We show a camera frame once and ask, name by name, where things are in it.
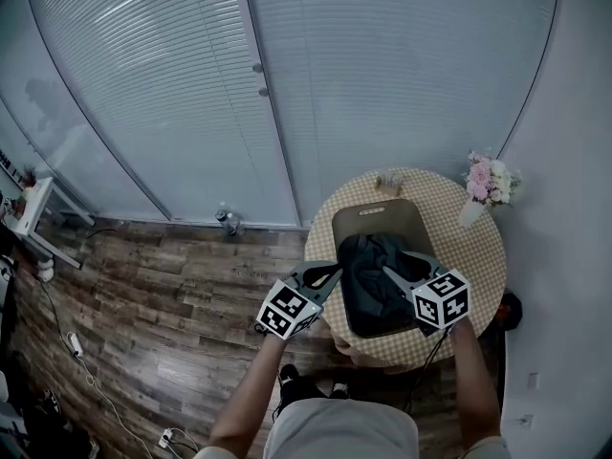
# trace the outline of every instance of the white vase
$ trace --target white vase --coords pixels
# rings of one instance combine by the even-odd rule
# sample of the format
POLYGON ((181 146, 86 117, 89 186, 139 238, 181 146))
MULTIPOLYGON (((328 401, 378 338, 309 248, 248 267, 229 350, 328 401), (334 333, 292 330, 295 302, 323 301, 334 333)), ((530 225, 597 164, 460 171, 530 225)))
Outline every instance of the white vase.
POLYGON ((469 228, 480 217, 485 207, 484 204, 468 199, 459 213, 459 226, 469 228))

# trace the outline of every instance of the checkered tablecloth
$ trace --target checkered tablecloth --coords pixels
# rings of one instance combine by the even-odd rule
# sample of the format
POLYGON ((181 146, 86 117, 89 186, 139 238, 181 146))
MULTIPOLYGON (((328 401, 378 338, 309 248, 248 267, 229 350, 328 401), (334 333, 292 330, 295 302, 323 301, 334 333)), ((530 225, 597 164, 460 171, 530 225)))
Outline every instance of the checkered tablecloth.
MULTIPOLYGON (((497 227, 487 212, 470 228, 459 226, 459 212, 468 194, 453 181, 424 170, 398 168, 394 172, 404 178, 401 197, 412 201, 421 212, 436 258, 445 267, 457 269, 470 282, 470 319, 476 335, 480 335, 495 315, 506 281, 506 256, 497 227)), ((375 189, 376 178, 376 172, 369 172, 353 179, 323 204, 308 236, 306 260, 336 261, 332 218, 338 210, 393 199, 375 189)), ((357 337, 346 321, 340 284, 327 299, 323 317, 334 336, 350 345, 351 355, 370 358, 361 360, 370 366, 422 365, 442 336, 436 332, 426 339, 414 329, 376 339, 357 337)), ((447 339, 435 360, 451 355, 447 339)))

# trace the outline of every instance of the small box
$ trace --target small box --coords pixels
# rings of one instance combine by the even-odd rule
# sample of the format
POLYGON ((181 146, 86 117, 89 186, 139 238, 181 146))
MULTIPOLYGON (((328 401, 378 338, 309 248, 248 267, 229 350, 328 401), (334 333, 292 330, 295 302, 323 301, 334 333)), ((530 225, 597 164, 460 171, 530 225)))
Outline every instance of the small box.
POLYGON ((404 177, 401 174, 393 173, 392 170, 385 170, 376 178, 375 187, 383 194, 400 197, 403 181, 404 177))
POLYGON ((452 270, 412 290, 415 315, 436 328, 447 328, 470 312, 470 284, 452 270))
POLYGON ((282 339, 312 325, 323 313, 322 306, 314 303, 282 280, 277 280, 264 300, 257 322, 282 339))

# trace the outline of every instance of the wooden floor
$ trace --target wooden floor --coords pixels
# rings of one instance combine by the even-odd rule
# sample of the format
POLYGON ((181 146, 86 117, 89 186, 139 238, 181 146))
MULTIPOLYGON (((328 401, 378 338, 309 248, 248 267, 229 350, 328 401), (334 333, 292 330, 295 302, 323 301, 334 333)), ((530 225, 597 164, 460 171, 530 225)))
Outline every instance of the wooden floor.
MULTIPOLYGON (((220 229, 104 220, 94 229, 51 232, 83 267, 56 261, 56 276, 45 287, 62 331, 78 334, 87 365, 125 425, 156 457, 171 457, 157 446, 167 427, 186 429, 205 446, 215 416, 262 341, 252 329, 261 301, 302 259, 306 233, 248 230, 227 240, 220 229), (91 236, 100 229, 109 230, 91 236)), ((18 319, 10 348, 23 355, 33 388, 51 387, 68 418, 96 437, 102 457, 146 457, 85 381, 59 340, 49 300, 23 270, 14 296, 18 319)), ((487 357, 495 374, 494 347, 487 357)), ((352 367, 323 321, 292 339, 283 361, 314 375, 324 390, 335 369, 352 367)), ((357 399, 397 406, 414 379, 414 373, 352 373, 357 399)), ((422 458, 459 453, 454 397, 452 359, 434 364, 414 395, 422 458)), ((261 457, 277 403, 276 389, 250 457, 261 457)))

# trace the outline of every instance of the wall outlet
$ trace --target wall outlet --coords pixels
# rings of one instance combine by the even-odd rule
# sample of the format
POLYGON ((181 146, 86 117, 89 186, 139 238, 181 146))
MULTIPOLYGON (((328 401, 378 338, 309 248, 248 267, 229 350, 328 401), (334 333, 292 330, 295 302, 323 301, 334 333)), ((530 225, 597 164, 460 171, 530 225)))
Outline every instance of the wall outlet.
POLYGON ((170 430, 169 428, 167 428, 166 430, 164 430, 164 433, 162 434, 162 437, 160 437, 160 447, 161 448, 167 448, 170 441, 172 440, 172 430, 170 430))
POLYGON ((527 389, 539 389, 539 373, 532 372, 527 376, 527 389))

